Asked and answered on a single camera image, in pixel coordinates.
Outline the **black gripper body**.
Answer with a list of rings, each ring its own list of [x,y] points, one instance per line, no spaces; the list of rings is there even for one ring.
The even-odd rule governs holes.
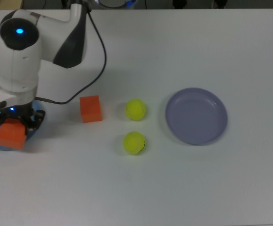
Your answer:
[[[11,118],[30,118],[33,114],[32,103],[25,105],[14,105],[0,110],[1,113],[8,115]]]

